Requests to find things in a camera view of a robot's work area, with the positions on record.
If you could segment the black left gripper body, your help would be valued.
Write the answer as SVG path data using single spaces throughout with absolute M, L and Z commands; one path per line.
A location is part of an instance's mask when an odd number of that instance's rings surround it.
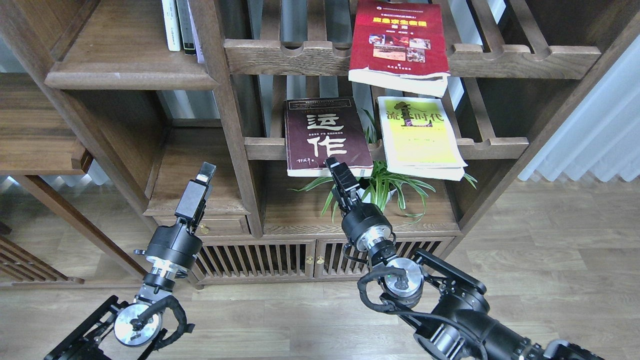
M 137 249 L 151 262 L 146 279 L 186 278 L 194 266 L 202 241 L 195 231 L 204 216 L 210 183 L 190 180 L 174 212 L 176 221 L 171 226 L 158 226 L 146 250 Z

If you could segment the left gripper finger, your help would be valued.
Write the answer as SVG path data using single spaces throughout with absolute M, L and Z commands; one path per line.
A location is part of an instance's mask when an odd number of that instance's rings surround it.
M 196 182 L 204 185 L 209 185 L 217 167 L 210 162 L 203 162 L 199 172 L 196 176 Z

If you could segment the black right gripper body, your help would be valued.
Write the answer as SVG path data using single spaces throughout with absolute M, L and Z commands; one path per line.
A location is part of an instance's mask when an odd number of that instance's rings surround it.
M 360 184 L 347 167 L 333 167 L 332 192 L 342 212 L 342 230 L 360 252 L 380 252 L 393 245 L 393 226 L 374 203 L 363 202 Z

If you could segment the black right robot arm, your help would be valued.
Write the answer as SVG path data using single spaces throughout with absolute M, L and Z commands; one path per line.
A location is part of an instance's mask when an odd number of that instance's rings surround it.
M 547 347 L 489 316 L 485 285 L 453 265 L 417 249 L 399 256 L 393 227 L 374 203 L 362 202 L 347 164 L 330 157 L 326 166 L 342 212 L 348 242 L 367 254 L 369 271 L 358 280 L 359 297 L 371 310 L 397 315 L 435 360 L 596 360 L 598 356 L 559 339 Z

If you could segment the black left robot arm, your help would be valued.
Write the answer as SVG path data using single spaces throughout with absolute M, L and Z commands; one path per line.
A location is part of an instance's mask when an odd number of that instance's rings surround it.
M 146 250 L 137 250 L 151 262 L 132 303 L 110 296 L 45 358 L 47 360 L 105 360 L 99 348 L 109 333 L 119 344 L 142 347 L 145 360 L 152 351 L 169 346 L 194 330 L 185 310 L 173 296 L 175 278 L 185 276 L 195 264 L 202 241 L 195 231 L 204 216 L 210 196 L 210 181 L 217 167 L 204 162 L 198 175 L 188 182 L 171 226 L 156 228 Z

